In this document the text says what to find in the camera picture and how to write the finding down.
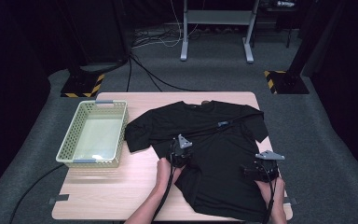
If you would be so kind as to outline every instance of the table leg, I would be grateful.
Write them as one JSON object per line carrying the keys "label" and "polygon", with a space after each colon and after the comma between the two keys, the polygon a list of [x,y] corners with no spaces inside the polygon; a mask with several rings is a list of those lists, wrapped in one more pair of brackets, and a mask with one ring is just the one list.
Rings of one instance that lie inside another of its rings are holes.
{"label": "table leg", "polygon": [[244,37],[242,39],[243,47],[245,49],[247,63],[253,63],[255,61],[253,58],[253,54],[252,54],[252,50],[251,50],[251,46],[250,46],[249,42],[251,40],[252,32],[253,32],[254,25],[255,25],[255,16],[257,15],[258,2],[259,2],[259,0],[255,0],[254,7],[252,9],[252,15],[251,15],[251,18],[249,21],[248,32],[246,34],[246,37]]}
{"label": "table leg", "polygon": [[183,42],[182,42],[182,53],[180,55],[181,61],[187,60],[187,49],[188,49],[188,36],[187,36],[187,0],[184,0],[183,9]]}

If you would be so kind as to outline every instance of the black t-shirt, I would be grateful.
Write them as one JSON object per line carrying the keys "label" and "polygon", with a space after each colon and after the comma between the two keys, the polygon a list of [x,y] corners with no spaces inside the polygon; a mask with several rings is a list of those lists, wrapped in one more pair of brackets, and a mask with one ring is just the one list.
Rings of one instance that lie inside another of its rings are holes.
{"label": "black t-shirt", "polygon": [[[218,128],[219,122],[226,126]],[[263,112],[218,101],[205,105],[177,102],[151,109],[130,122],[125,139],[130,152],[151,145],[162,158],[178,134],[192,142],[193,156],[175,185],[194,211],[261,222],[266,204],[240,165],[253,165],[259,152],[255,140],[262,142],[268,136]]]}

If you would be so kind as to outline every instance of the wooden table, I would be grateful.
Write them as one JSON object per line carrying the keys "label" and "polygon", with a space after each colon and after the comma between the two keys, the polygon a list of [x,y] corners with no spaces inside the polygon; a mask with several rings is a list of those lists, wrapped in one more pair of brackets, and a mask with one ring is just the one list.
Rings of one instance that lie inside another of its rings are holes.
{"label": "wooden table", "polygon": [[[215,100],[250,105],[259,109],[251,92],[103,92],[97,100],[125,100],[129,122],[145,111],[184,101],[197,104]],[[260,151],[272,150],[269,138],[257,143]],[[70,168],[60,194],[69,194],[67,201],[57,201],[52,216],[72,220],[126,220],[145,200],[156,181],[158,156],[153,148],[130,153],[124,142],[118,168]],[[293,216],[290,204],[284,205],[286,218]],[[225,221],[228,217],[198,214],[185,201],[174,185],[155,220]]]}

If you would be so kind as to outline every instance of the human hand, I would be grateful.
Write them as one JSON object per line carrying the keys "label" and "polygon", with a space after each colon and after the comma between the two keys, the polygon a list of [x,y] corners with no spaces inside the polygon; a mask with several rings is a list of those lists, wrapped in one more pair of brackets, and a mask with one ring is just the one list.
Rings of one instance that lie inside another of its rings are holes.
{"label": "human hand", "polygon": [[[271,189],[269,183],[263,181],[255,181],[255,183],[260,188],[261,196],[266,202],[266,206],[269,206],[269,201],[271,199]],[[272,180],[272,187],[274,188],[274,186],[275,186],[274,204],[272,206],[272,211],[271,211],[272,223],[274,224],[286,223],[287,222],[286,214],[284,213],[283,210],[284,188],[285,188],[284,181],[280,177],[277,177],[276,179]]]}
{"label": "human hand", "polygon": [[[179,175],[182,173],[182,168],[173,168],[175,172],[173,174],[172,183],[174,184],[178,179]],[[156,177],[156,188],[157,191],[165,192],[165,189],[168,186],[168,180],[171,175],[171,164],[167,161],[166,158],[161,158],[157,162],[157,177]]]}

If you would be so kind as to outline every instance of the human arm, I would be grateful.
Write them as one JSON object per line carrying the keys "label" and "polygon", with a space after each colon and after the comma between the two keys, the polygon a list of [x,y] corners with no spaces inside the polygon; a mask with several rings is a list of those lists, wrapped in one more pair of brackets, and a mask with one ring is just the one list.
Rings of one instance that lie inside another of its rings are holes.
{"label": "human arm", "polygon": [[[182,169],[175,169],[172,183],[174,184],[181,174]],[[171,165],[165,158],[161,158],[157,163],[156,185],[151,190],[145,201],[138,209],[127,219],[126,224],[150,224],[162,197],[168,186],[168,180],[171,174]]]}
{"label": "human arm", "polygon": [[[265,183],[262,181],[255,181],[255,183],[260,188],[261,195],[263,196],[266,205],[269,206],[269,200],[271,199],[271,189],[269,183]],[[272,181],[272,186],[276,187],[274,193],[274,204],[272,206],[270,217],[271,221],[273,224],[286,224],[286,214],[283,210],[284,181],[280,177],[278,177]]]}

